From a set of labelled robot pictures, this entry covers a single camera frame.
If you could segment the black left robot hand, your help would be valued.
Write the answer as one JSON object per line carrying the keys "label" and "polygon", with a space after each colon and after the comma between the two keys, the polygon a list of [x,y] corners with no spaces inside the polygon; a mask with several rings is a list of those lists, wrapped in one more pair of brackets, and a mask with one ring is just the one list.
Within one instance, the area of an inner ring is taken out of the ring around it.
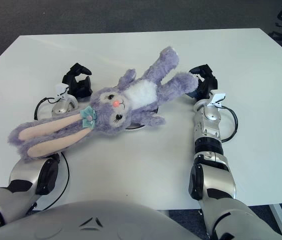
{"label": "black left robot hand", "polygon": [[[76,77],[79,75],[86,75],[84,80],[77,81]],[[90,97],[93,93],[91,88],[90,76],[92,72],[80,65],[75,63],[70,70],[63,76],[62,83],[68,85],[67,93],[74,96],[75,98],[86,98]]]}

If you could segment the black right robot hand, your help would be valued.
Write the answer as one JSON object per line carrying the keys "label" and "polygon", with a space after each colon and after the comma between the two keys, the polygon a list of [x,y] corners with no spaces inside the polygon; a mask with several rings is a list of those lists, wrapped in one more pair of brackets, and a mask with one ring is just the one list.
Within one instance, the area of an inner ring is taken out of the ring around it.
{"label": "black right robot hand", "polygon": [[210,91],[218,89],[218,81],[213,75],[213,71],[208,64],[200,65],[189,70],[193,75],[199,75],[203,80],[198,80],[198,87],[196,90],[187,93],[190,98],[197,101],[210,98]]}

